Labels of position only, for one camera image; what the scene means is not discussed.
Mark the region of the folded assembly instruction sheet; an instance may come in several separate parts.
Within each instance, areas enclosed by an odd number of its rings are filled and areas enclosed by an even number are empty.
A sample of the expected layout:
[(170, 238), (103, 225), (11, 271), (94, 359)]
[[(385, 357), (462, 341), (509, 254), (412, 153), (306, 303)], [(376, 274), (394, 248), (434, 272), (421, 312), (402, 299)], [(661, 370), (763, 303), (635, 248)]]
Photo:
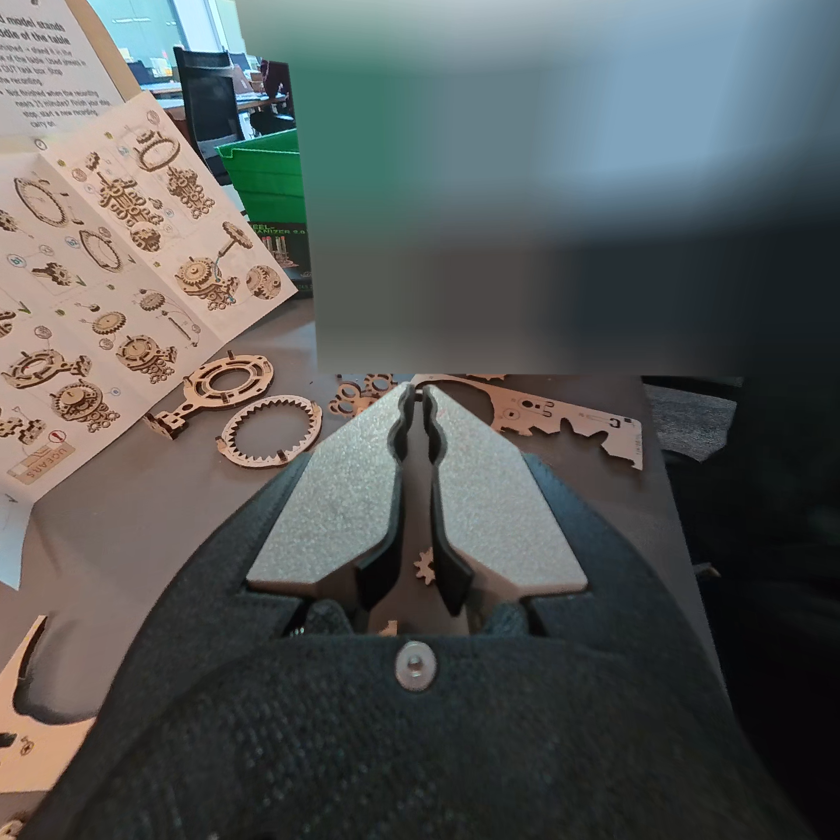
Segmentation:
[(34, 503), (292, 281), (151, 94), (2, 156), (1, 480)]

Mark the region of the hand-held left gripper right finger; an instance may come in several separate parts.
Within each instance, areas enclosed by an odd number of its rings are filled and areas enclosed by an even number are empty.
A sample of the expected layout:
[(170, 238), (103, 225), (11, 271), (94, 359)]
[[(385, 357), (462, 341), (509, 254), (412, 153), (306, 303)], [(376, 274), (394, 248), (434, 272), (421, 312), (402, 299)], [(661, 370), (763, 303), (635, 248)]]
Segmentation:
[(423, 389), (437, 590), (452, 616), (583, 592), (589, 582), (520, 449), (435, 385)]

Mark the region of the wooden oval frame with bracket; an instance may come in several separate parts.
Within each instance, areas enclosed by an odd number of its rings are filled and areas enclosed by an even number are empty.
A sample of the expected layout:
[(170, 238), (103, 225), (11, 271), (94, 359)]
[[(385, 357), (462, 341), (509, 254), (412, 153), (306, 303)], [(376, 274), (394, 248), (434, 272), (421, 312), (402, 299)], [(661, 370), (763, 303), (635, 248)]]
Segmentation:
[[(228, 373), (244, 373), (236, 387), (219, 388), (216, 381)], [(183, 380), (183, 402), (173, 412), (147, 413), (143, 421), (153, 431), (174, 440), (186, 429), (187, 418), (202, 411), (238, 408), (258, 399), (270, 388), (274, 367), (259, 354), (234, 354), (206, 362)]]

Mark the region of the wooden offcut sheet with curves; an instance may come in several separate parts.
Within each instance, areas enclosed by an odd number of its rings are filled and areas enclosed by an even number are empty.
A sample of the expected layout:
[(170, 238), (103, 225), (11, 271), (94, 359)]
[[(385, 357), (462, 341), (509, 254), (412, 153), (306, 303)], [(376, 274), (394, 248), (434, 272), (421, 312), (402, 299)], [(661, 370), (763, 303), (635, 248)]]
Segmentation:
[(1, 674), (1, 793), (49, 791), (79, 750), (95, 718), (49, 724), (15, 706), (30, 655), (44, 632), (47, 616), (40, 615), (17, 646)]

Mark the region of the wooden offcut sheet with slots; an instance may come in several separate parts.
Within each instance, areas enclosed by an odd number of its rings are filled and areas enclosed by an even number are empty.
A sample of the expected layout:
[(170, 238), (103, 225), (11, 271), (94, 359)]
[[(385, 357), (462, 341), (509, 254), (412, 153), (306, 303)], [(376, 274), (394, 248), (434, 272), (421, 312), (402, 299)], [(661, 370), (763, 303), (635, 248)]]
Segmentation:
[(487, 394), (494, 415), (490, 426), (498, 432), (531, 436), (538, 429), (557, 434), (567, 422), (578, 435), (604, 433), (601, 446), (609, 456), (629, 461), (636, 470), (644, 469), (643, 428), (636, 419), (451, 374), (417, 374), (411, 380), (415, 387), (441, 382), (467, 385)]

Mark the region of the white printed note paper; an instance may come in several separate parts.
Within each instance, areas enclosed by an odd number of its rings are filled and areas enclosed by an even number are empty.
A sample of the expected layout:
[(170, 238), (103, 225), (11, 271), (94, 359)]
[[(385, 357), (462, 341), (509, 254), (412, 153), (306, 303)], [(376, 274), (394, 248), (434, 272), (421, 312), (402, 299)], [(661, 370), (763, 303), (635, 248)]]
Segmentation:
[(1, 133), (72, 132), (122, 104), (72, 2), (1, 2)]

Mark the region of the green plastic bin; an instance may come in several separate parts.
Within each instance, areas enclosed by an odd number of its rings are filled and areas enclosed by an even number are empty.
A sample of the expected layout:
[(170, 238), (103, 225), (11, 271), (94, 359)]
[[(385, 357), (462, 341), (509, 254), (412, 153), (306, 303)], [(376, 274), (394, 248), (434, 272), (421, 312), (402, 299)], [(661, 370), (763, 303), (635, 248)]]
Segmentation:
[(253, 223), (307, 223), (298, 132), (228, 143), (217, 152)]

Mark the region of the black office chair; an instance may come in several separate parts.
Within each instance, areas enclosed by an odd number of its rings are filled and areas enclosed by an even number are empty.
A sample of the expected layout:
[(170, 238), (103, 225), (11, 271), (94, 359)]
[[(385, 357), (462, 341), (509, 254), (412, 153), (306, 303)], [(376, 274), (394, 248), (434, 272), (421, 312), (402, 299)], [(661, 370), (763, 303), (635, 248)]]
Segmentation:
[(222, 53), (173, 48), (190, 144), (221, 186), (231, 185), (217, 148), (245, 140), (235, 96), (234, 71)]

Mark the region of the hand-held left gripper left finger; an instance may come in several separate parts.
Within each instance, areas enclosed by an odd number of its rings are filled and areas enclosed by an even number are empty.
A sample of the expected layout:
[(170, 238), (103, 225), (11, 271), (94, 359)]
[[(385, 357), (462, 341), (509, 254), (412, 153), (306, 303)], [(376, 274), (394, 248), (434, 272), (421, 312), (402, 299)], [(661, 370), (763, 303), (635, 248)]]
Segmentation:
[(399, 384), (310, 456), (256, 555), (251, 590), (371, 611), (402, 565), (414, 388)]

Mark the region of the dark model kit box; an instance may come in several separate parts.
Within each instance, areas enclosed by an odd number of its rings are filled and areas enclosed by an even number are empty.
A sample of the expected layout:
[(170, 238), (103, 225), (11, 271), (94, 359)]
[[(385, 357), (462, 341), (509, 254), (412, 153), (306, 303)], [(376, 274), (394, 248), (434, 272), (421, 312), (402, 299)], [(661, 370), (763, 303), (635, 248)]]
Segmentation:
[(302, 299), (313, 298), (312, 260), (308, 225), (305, 222), (258, 222), (248, 224), (272, 254), (287, 277), (293, 282)]

